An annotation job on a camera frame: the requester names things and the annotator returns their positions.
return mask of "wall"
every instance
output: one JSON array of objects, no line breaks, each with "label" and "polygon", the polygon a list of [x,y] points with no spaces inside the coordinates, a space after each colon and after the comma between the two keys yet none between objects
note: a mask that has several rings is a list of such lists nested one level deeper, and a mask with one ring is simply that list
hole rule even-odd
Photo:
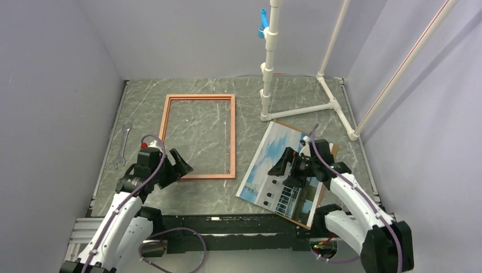
[{"label": "wall", "polygon": [[[348,76],[361,121],[444,0],[385,5]],[[414,272],[479,272],[482,1],[459,1],[362,133],[384,205],[413,231]]]},{"label": "wall", "polygon": [[[352,1],[327,76],[348,75],[386,1]],[[123,78],[261,74],[266,50],[257,29],[269,0],[80,2]],[[342,0],[284,1],[275,72],[316,75],[341,5]]]},{"label": "wall", "polygon": [[78,1],[0,3],[0,272],[58,272],[122,80]]}]

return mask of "gray marble surface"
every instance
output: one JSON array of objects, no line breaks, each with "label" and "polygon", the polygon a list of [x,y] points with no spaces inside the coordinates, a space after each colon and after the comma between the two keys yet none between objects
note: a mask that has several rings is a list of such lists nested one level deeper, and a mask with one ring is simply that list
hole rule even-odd
[{"label": "gray marble surface", "polygon": [[[328,86],[351,121],[338,80],[327,79]],[[157,187],[146,201],[163,214],[269,213],[235,196],[268,126],[259,119],[261,77],[219,79],[163,79],[128,82],[127,93],[115,126],[114,138],[107,156],[96,195],[93,216],[104,216],[112,201],[114,189],[125,169],[136,162],[140,139],[145,134],[159,134],[166,94],[235,94],[236,95],[236,179],[180,181],[162,191]],[[271,112],[325,104],[328,99],[314,77],[274,77]],[[167,149],[176,148],[199,173],[226,171],[229,140],[229,103],[224,101],[176,102],[171,106],[166,136]],[[332,110],[280,118],[303,131],[319,123],[318,138],[340,145],[336,160],[344,161],[359,184],[373,197],[367,168],[358,142],[352,142]],[[127,164],[115,169],[115,159],[122,139],[122,125],[132,122],[126,152]],[[325,191],[322,205],[337,203],[338,198]]]}]

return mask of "orange picture frame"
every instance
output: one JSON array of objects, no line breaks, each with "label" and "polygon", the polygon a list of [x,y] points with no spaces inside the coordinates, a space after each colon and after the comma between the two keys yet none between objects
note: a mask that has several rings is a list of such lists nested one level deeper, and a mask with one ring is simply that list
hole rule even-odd
[{"label": "orange picture frame", "polygon": [[212,173],[212,174],[187,174],[181,180],[217,180],[217,179],[234,179],[236,178],[236,104],[234,94],[169,94],[166,95],[164,104],[163,118],[161,121],[161,129],[159,138],[164,140],[167,131],[167,123],[169,118],[169,109],[172,101],[230,101],[231,104],[231,133],[230,133],[230,165],[229,173]]}]

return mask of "metal wrench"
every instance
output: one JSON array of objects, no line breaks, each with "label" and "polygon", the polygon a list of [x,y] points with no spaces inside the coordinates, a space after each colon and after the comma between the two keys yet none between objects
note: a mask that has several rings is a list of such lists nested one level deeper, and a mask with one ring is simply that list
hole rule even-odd
[{"label": "metal wrench", "polygon": [[122,136],[122,142],[120,143],[119,154],[117,158],[114,160],[114,167],[117,169],[117,163],[122,162],[122,167],[126,165],[126,159],[124,158],[124,150],[126,149],[127,144],[127,136],[129,135],[129,131],[132,129],[132,123],[127,122],[122,126],[122,131],[124,135]]}]

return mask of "blue nozzle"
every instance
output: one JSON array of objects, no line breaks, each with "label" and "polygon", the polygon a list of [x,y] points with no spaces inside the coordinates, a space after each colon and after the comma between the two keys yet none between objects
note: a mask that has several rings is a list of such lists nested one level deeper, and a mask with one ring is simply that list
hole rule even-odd
[{"label": "blue nozzle", "polygon": [[266,17],[266,10],[261,10],[261,25],[259,26],[259,30],[257,31],[257,35],[259,38],[264,38],[263,30],[269,26],[268,18]]}]

